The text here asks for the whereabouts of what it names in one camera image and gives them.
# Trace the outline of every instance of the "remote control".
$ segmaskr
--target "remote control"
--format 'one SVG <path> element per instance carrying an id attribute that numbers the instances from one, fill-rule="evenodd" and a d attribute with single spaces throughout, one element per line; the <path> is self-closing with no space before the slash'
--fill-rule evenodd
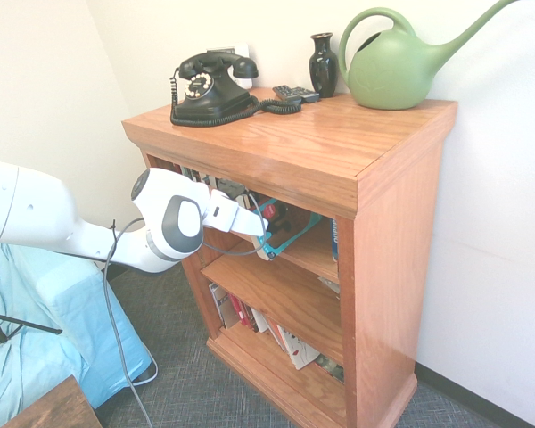
<path id="1" fill-rule="evenodd" d="M 314 103 L 319 101 L 319 94 L 314 91 L 309 91 L 304 87 L 288 87 L 287 85 L 280 85 L 273 87 L 277 98 L 290 103 Z"/>

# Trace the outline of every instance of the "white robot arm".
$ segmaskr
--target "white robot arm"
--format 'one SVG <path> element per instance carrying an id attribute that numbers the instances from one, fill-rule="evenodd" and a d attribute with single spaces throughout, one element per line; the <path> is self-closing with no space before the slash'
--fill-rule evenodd
<path id="1" fill-rule="evenodd" d="M 164 272 L 197 251 L 204 226 L 256 236 L 267 227 L 219 190 L 165 169 L 147 169 L 131 198 L 144 227 L 120 237 L 111 261 L 149 273 Z M 79 216 L 62 181 L 0 162 L 0 243 L 106 261 L 114 242 L 112 230 Z"/>

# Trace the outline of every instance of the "blue fabric cover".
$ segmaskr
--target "blue fabric cover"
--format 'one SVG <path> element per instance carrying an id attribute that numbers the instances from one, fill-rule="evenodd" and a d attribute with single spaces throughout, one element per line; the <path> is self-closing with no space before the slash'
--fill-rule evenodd
<path id="1" fill-rule="evenodd" d="M 151 358 L 110 290 L 111 307 L 135 379 Z M 61 328 L 22 327 L 0 345 L 0 426 L 69 375 L 92 407 L 127 386 L 103 295 L 103 275 L 89 260 L 0 244 L 0 315 Z M 9 334 L 16 328 L 0 321 Z"/>

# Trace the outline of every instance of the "gray carpet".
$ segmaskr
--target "gray carpet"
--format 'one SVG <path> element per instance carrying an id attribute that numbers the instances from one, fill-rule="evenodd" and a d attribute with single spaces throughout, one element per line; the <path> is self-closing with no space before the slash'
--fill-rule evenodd
<path id="1" fill-rule="evenodd" d="M 207 333 L 181 265 L 162 276 L 128 271 L 111 281 L 123 309 L 159 365 L 137 388 L 154 428 L 293 428 L 285 416 L 206 347 Z M 123 390 L 97 409 L 106 428 L 145 428 Z M 397 428 L 495 428 L 419 384 Z"/>

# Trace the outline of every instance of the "rotary dial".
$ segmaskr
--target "rotary dial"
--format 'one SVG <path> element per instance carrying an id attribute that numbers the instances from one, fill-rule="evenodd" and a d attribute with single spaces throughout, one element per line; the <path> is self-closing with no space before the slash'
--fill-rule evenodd
<path id="1" fill-rule="evenodd" d="M 192 77 L 185 89 L 186 98 L 197 99 L 206 95 L 214 86 L 214 79 L 207 73 Z"/>

